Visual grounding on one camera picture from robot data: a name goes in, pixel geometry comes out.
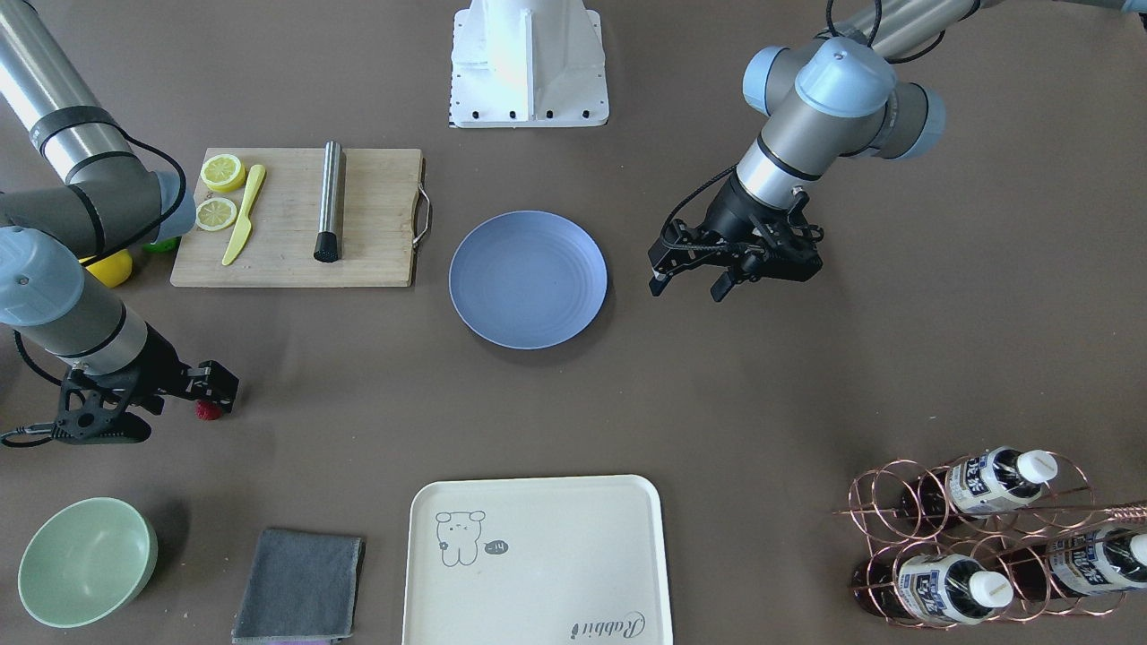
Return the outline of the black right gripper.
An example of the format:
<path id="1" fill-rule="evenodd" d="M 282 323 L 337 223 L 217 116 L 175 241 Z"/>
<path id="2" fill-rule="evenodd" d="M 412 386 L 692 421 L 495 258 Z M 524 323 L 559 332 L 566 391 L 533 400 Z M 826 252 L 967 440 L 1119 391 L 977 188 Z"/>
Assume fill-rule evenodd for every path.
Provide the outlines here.
<path id="1" fill-rule="evenodd" d="M 159 414 L 164 397 L 181 401 L 217 401 L 225 414 L 233 412 L 237 396 L 237 376 L 218 362 L 203 362 L 192 367 L 179 359 L 175 347 L 158 331 L 147 328 L 146 343 L 134 362 L 139 368 L 134 404 Z"/>

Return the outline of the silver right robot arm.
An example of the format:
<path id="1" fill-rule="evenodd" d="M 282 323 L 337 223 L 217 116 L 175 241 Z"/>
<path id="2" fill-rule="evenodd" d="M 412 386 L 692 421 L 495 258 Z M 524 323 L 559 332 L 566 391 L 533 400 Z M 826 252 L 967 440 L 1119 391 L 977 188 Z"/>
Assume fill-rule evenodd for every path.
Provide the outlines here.
<path id="1" fill-rule="evenodd" d="M 91 94 L 32 3 L 3 1 L 3 99 L 61 185 L 3 194 L 3 325 L 81 372 L 77 384 L 140 407 L 159 396 L 232 407 L 237 379 L 192 367 L 110 288 L 83 269 L 195 226 L 184 169 L 153 172 Z"/>

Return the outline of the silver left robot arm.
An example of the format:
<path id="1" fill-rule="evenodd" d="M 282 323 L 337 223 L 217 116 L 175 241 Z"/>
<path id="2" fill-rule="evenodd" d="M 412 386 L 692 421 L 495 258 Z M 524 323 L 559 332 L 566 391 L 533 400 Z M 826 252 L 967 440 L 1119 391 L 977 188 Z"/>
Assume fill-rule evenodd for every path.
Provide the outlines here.
<path id="1" fill-rule="evenodd" d="M 934 50 L 950 28 L 984 11 L 988 1 L 874 1 L 824 29 L 804 47 L 766 47 L 743 73 L 746 104 L 765 124 L 720 185 L 703 220 L 692 226 L 676 207 L 649 249 L 649 292 L 676 275 L 720 269 L 713 302 L 741 283 L 806 282 L 824 269 L 824 230 L 807 222 L 807 191 L 835 160 L 912 160 L 930 151 L 946 126 L 946 106 L 894 67 Z"/>

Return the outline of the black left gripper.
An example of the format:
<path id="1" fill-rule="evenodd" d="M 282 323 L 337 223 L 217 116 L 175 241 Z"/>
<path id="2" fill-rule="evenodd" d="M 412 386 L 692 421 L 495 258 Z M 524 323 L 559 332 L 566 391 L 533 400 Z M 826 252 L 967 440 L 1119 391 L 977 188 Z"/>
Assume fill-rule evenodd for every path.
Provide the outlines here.
<path id="1" fill-rule="evenodd" d="M 690 228 L 677 213 L 718 180 L 721 189 L 708 207 L 704 220 Z M 795 203 L 787 208 L 762 204 L 732 170 L 701 184 L 668 213 L 649 249 L 651 296 L 660 297 L 674 275 L 704 265 L 725 271 L 711 286 L 716 303 L 724 301 L 738 283 L 810 280 L 824 269 L 816 249 L 824 241 L 824 230 L 804 217 L 806 192 L 798 187 L 794 196 Z"/>

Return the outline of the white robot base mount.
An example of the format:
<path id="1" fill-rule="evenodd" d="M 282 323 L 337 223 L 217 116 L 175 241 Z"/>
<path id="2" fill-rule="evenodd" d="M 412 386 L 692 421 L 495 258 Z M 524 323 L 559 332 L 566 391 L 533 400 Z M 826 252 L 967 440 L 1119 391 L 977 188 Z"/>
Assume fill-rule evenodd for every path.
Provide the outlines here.
<path id="1" fill-rule="evenodd" d="M 473 1 L 454 14 L 451 61 L 451 127 L 609 119 L 601 17 L 582 1 Z"/>

